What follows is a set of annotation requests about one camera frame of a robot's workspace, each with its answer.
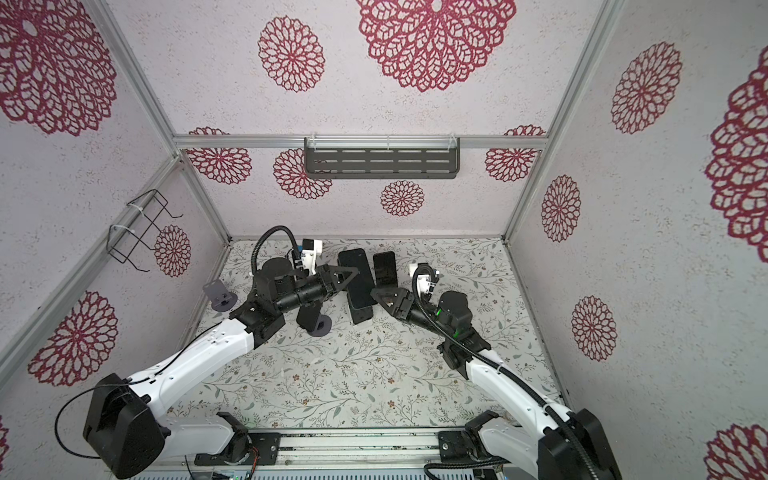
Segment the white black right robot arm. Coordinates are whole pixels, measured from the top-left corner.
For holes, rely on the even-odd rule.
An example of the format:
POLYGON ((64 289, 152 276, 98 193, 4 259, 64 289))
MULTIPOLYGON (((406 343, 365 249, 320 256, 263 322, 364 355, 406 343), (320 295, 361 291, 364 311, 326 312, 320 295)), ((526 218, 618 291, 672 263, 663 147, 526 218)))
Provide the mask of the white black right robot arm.
POLYGON ((485 412, 466 425, 478 465, 505 463, 524 479, 621 478, 599 419, 549 399, 507 368, 473 327, 465 294, 447 291, 435 305, 405 288, 375 288, 371 296, 391 317, 442 336, 438 349, 447 366, 510 414, 485 412))

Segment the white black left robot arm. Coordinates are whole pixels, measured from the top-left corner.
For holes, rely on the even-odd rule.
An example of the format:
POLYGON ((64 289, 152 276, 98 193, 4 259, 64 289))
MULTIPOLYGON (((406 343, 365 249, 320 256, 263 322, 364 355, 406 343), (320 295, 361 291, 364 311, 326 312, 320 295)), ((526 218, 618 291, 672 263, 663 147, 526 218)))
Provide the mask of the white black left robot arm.
POLYGON ((355 267, 320 265, 305 275, 285 258, 268 260, 253 275, 244 302, 227 319, 169 358, 130 375, 111 374, 95 387, 83 437, 118 479, 131 478, 155 461, 185 455, 221 455, 235 463, 249 450, 247 428, 227 412, 170 418, 168 409, 229 362, 265 344, 292 310, 317 314, 344 291, 355 267))

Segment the black smartphone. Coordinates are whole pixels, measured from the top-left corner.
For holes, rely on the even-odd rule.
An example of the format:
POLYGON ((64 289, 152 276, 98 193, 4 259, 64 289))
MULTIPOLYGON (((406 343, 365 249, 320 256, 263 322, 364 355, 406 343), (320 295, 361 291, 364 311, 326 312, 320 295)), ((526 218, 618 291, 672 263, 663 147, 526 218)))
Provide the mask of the black smartphone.
POLYGON ((356 248, 338 253, 339 266, 354 267, 358 273, 347 285, 347 301, 352 323, 358 325, 373 318, 376 301, 371 297, 375 287, 368 256, 364 249, 356 248))
POLYGON ((393 251, 385 251, 373 255, 376 286, 379 288, 396 288, 399 284, 396 256, 393 251))
POLYGON ((318 325, 321 323, 319 320, 321 310, 322 303, 320 301, 302 305, 297 313, 297 325, 306 330, 308 333, 316 331, 318 329, 318 325))

